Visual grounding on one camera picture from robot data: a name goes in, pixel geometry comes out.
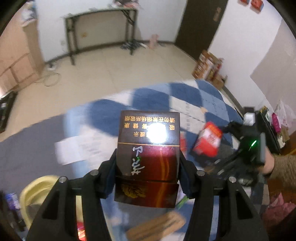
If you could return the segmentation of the person's right hand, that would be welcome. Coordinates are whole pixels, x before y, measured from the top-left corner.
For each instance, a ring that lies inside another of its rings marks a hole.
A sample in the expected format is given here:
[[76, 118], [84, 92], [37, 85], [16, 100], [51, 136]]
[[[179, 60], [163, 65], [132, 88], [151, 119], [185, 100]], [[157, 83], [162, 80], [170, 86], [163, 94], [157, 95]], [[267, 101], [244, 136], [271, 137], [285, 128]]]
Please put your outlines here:
[[258, 167], [258, 171], [262, 173], [262, 175], [269, 177], [274, 169], [274, 155], [269, 151], [269, 149], [265, 148], [265, 163], [263, 166]]

